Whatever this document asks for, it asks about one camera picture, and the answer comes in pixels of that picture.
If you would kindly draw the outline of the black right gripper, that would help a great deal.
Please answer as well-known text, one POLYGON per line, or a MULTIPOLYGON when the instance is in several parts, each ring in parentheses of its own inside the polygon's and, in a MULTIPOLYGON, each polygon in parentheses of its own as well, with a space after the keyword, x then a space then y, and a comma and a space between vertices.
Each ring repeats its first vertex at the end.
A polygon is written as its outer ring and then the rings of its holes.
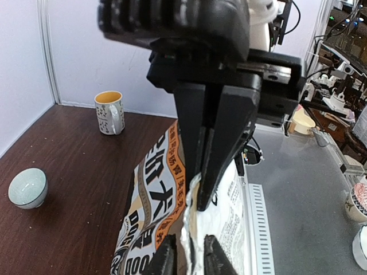
POLYGON ((204 211, 255 121, 279 128, 294 113, 306 82, 305 64, 251 49, 244 62, 224 65, 198 42, 160 38, 151 46, 147 79, 174 95, 186 181, 201 175, 197 210, 204 211))

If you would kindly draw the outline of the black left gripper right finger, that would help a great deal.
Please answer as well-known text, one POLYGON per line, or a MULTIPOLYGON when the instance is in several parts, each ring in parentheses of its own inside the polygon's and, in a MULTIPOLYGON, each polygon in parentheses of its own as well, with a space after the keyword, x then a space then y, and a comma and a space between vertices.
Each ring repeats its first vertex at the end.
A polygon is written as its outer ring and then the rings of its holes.
POLYGON ((204 275, 237 274, 217 238, 206 235, 204 239, 204 275))

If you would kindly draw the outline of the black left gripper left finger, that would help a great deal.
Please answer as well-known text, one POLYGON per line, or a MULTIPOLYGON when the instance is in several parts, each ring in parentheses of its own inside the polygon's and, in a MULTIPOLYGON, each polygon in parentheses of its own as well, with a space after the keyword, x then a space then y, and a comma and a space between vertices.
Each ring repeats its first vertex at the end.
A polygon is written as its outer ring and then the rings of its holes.
POLYGON ((177 244, 175 235, 167 235, 154 254, 145 274, 174 275, 177 274, 177 244))

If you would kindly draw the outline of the dog food bag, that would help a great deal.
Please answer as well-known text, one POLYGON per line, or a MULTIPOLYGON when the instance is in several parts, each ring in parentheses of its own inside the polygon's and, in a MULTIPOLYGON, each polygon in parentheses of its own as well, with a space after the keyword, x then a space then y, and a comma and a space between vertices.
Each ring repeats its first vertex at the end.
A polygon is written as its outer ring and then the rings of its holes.
MULTIPOLYGON (((132 173, 131 204, 119 232, 110 274, 142 274, 164 238, 180 236, 186 209, 186 174, 177 123, 158 139, 132 173)), ((244 202, 231 162, 204 212, 192 213, 190 229, 200 245, 214 235, 236 274, 245 274, 244 202)))

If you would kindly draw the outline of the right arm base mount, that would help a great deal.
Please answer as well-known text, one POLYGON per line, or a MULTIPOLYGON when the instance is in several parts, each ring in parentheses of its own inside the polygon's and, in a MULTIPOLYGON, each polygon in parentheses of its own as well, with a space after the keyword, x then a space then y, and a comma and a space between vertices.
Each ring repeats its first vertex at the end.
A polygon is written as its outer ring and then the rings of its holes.
POLYGON ((239 176, 245 175, 246 166, 255 166, 264 160, 263 150, 254 137, 251 144, 245 144, 235 156, 235 165, 239 176))

